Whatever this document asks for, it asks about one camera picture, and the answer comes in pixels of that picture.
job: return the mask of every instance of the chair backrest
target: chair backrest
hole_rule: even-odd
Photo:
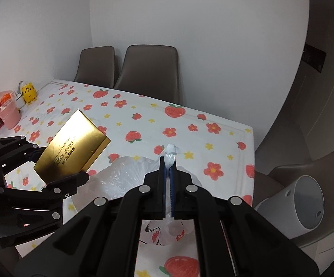
[[[133,45],[127,48],[115,89],[179,103],[178,54],[174,47]]]
[[[81,52],[75,82],[113,88],[114,48],[111,46],[85,49]]]
[[[301,175],[310,175],[319,183],[324,196],[325,211],[316,229],[293,239],[299,247],[315,243],[334,232],[334,152],[311,163],[278,166],[269,174],[285,187]]]

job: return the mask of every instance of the strawberry print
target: strawberry print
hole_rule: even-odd
[[[134,119],[134,120],[138,120],[139,118],[141,118],[140,113],[134,113],[134,115],[132,116],[132,119]]]
[[[37,130],[36,132],[31,133],[31,137],[29,138],[29,141],[35,141],[40,136],[40,130]]]
[[[176,128],[164,128],[164,131],[162,132],[167,137],[176,136]]]
[[[254,165],[246,165],[245,171],[249,178],[254,178]]]
[[[184,235],[185,235],[185,229],[183,229],[183,231],[176,236],[176,241],[179,241]]]
[[[89,176],[93,176],[96,174],[96,171],[95,170],[90,170],[87,172],[89,174]]]
[[[187,256],[174,256],[159,269],[169,277],[198,277],[199,261]]]
[[[132,144],[134,141],[141,140],[141,134],[137,131],[130,131],[129,133],[127,133],[125,139]]]
[[[198,131],[198,126],[191,124],[190,126],[188,126],[188,129],[190,131]]]
[[[109,156],[108,156],[109,163],[112,163],[112,162],[115,161],[117,158],[119,158],[119,154],[117,154],[117,153],[109,154]]]
[[[11,181],[8,185],[7,188],[13,188],[13,189],[17,189],[14,185],[13,185],[13,181]]]
[[[164,146],[156,146],[154,148],[154,153],[157,154],[157,155],[160,155],[164,150]]]
[[[251,195],[245,195],[245,196],[243,197],[243,200],[244,200],[247,204],[249,204],[250,206],[253,205],[253,198],[251,197]]]
[[[221,127],[218,126],[216,123],[207,124],[206,126],[208,127],[208,132],[210,133],[219,134],[219,132],[221,131]]]
[[[198,114],[198,115],[197,115],[197,118],[198,118],[198,119],[201,119],[201,120],[203,120],[203,121],[205,121],[205,120],[207,119],[207,117],[205,116],[205,114],[202,114],[202,113],[201,113],[201,114]]]
[[[14,133],[17,133],[20,130],[21,127],[22,127],[21,125],[15,126],[14,127]]]
[[[106,133],[105,133],[105,131],[107,130],[106,127],[98,126],[98,129],[99,129],[102,133],[104,133],[104,135],[106,135]]]
[[[52,113],[54,111],[55,107],[50,107],[48,110],[46,110],[46,112],[49,114],[49,113]]]
[[[224,172],[221,171],[221,165],[218,163],[208,163],[208,169],[204,169],[204,174],[210,176],[212,180],[217,181],[218,177],[222,177]]]
[[[90,110],[91,109],[91,107],[92,107],[92,104],[87,104],[85,107],[83,107],[82,109],[83,110]]]
[[[153,243],[155,243],[157,237],[159,235],[159,230],[155,231],[152,236],[151,236],[151,240],[153,241]]]
[[[92,96],[95,98],[95,99],[98,99],[98,98],[101,98],[101,97],[104,97],[108,94],[108,90],[98,90],[96,91]]]
[[[127,101],[126,101],[126,100],[116,101],[114,107],[122,108],[122,107],[125,106],[125,105],[127,105]]]
[[[178,118],[185,114],[186,110],[182,106],[175,106],[170,104],[164,109],[166,115],[171,118]]]
[[[27,176],[27,177],[23,178],[22,184],[24,186],[27,186],[28,183],[29,183],[29,181],[28,181],[28,176]]]
[[[237,144],[240,150],[245,150],[246,144],[244,144],[242,141],[237,142]]]
[[[61,114],[66,114],[66,113],[69,113],[71,111],[70,108],[64,108],[62,111],[61,111]]]

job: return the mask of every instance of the white tablecloth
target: white tablecloth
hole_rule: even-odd
[[[209,103],[209,97],[202,97]],[[109,166],[120,156],[157,159],[171,143],[178,146],[177,165],[195,174],[212,195],[228,199],[241,196],[251,205],[254,187],[253,129],[215,115],[119,90],[54,80],[38,92],[37,101],[22,108],[18,125],[0,130],[0,137],[24,135],[47,146],[69,117],[80,109],[111,139],[94,162],[90,175]],[[25,163],[6,175],[9,187],[41,190],[44,182]],[[63,219],[77,213],[70,198],[64,200]],[[44,239],[17,247],[25,255]],[[135,276],[166,276],[163,270],[192,268],[197,259],[193,235],[169,246],[140,243]]]

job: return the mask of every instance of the white bin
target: white bin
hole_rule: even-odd
[[[324,214],[324,197],[320,185],[303,175],[255,210],[287,238],[295,238],[315,229]]]

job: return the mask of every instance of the white plastic bag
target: white plastic bag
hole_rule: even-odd
[[[161,153],[165,158],[165,165],[170,168],[179,149],[175,145],[168,145]],[[135,161],[129,156],[116,159],[112,165],[90,177],[90,180],[78,188],[78,193],[72,196],[72,201],[78,211],[83,209],[96,197],[108,200],[123,197],[130,189],[140,186],[147,173],[159,170],[159,159],[151,160],[140,157]],[[197,177],[177,166],[177,170],[189,173],[192,182],[201,186]],[[166,218],[155,221],[142,221],[140,241],[146,244],[168,245],[181,239],[194,230],[192,220],[175,220],[171,217],[171,200],[169,195],[169,179],[166,182]]]

